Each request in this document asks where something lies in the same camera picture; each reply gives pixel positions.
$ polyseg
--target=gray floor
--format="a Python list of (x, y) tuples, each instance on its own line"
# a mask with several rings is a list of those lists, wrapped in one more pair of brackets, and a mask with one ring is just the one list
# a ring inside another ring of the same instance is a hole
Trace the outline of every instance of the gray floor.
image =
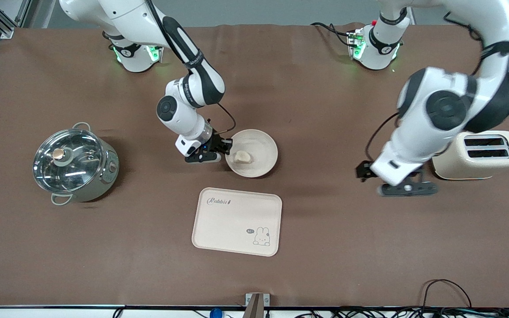
[[(184, 27), (221, 24), (308, 25), (312, 22), (370, 22), (378, 17), (373, 0), (154, 0), (161, 10)], [(41, 0), (33, 8), (34, 28), (93, 28), (68, 18), (57, 0)], [(443, 8), (414, 9), (417, 24), (443, 24)]]

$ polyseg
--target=pot lid knob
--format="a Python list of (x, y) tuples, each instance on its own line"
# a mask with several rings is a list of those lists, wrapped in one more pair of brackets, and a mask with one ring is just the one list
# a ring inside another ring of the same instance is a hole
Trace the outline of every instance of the pot lid knob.
[(52, 158), (54, 160), (60, 160), (60, 159), (64, 158), (65, 154), (66, 154), (66, 151), (64, 151), (64, 149), (58, 148), (52, 152)]

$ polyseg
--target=cooking pot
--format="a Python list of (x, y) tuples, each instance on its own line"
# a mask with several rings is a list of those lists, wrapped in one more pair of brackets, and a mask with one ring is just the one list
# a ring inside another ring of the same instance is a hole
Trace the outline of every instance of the cooking pot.
[(51, 193), (50, 200), (55, 205), (100, 197), (113, 185), (118, 173), (117, 153), (84, 122), (46, 139), (34, 156), (34, 180)]

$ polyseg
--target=brown tablecloth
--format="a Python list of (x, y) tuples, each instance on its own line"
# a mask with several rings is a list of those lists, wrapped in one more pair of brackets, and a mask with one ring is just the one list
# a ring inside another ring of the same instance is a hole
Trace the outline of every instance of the brown tablecloth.
[[(410, 74), (470, 73), (479, 47), (464, 30), (411, 26), (382, 71), (349, 61), (337, 38), (313, 26), (189, 32), (226, 82), (222, 103), (236, 131), (276, 140), (279, 161), (266, 177), (184, 162), (155, 115), (166, 83), (186, 73), (171, 54), (131, 74), (100, 30), (18, 29), (0, 43), (0, 304), (234, 304), (270, 292), (275, 306), (411, 305), (427, 280), (448, 278), (475, 306), (509, 307), (509, 172), (436, 180), (433, 197), (388, 199), (376, 193), (379, 179), (361, 183), (353, 171)], [(200, 113), (216, 129), (231, 124), (218, 107)], [(55, 207), (32, 160), (44, 139), (78, 121), (115, 147), (119, 179), (101, 200)], [(279, 195), (277, 254), (195, 248), (205, 187)], [(452, 288), (431, 291), (430, 305), (465, 305)]]

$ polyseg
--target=beige tray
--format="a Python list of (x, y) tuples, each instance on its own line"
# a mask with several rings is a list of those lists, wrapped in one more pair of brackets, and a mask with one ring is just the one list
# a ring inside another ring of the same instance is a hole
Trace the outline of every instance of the beige tray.
[(282, 200), (277, 195), (206, 188), (192, 233), (195, 247), (259, 256), (278, 250)]

